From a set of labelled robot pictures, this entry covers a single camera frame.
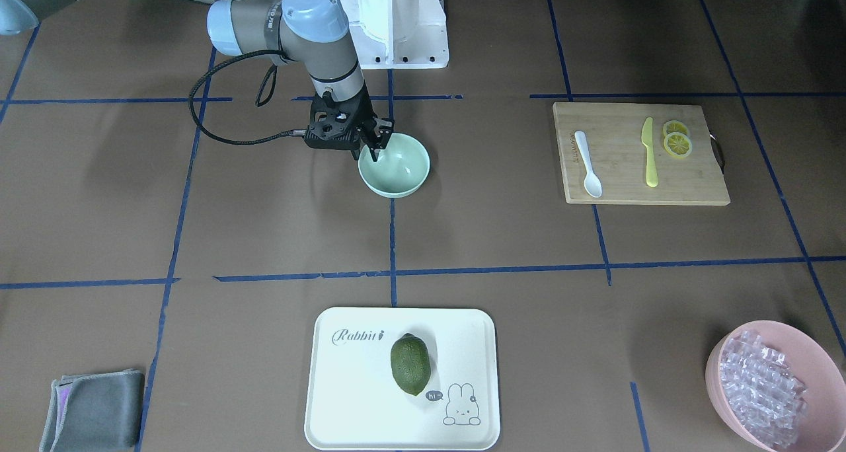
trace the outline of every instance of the white spoon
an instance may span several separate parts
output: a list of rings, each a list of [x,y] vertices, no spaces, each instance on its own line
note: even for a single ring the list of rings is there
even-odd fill
[[[587,138],[584,137],[584,132],[581,130],[576,132],[576,146],[579,147],[579,154],[584,160],[584,168],[587,170],[587,175],[584,176],[584,190],[593,197],[602,196],[602,183],[596,173],[593,172],[593,165],[590,164],[590,151],[587,149]]]

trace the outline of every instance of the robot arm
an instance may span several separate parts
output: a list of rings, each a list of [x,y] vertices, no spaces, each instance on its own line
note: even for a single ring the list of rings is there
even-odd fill
[[[76,0],[0,0],[0,34],[34,27]],[[302,61],[315,88],[303,139],[312,148],[351,151],[366,145],[373,160],[387,146],[393,121],[373,112],[340,0],[195,0],[214,4],[208,31],[230,56],[272,50],[276,65]]]

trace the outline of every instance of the bowl of ice cubes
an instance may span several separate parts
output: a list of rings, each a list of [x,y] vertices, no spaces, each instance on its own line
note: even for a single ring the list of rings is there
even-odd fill
[[[784,323],[739,326],[711,352],[706,386],[717,414],[771,452],[831,452],[846,437],[846,383],[811,337]]]

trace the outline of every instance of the white tray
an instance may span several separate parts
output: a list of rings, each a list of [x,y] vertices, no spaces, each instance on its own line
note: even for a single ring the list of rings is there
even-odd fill
[[[407,332],[432,361],[417,396],[391,374],[391,347]],[[313,447],[484,450],[499,429],[496,332],[484,311],[336,307],[317,317],[305,402]]]

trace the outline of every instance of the cartoon rabbit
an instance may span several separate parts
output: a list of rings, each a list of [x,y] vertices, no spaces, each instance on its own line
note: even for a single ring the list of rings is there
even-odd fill
[[[447,426],[477,426],[479,405],[475,400],[473,385],[451,385],[447,391],[447,416],[443,422]]]

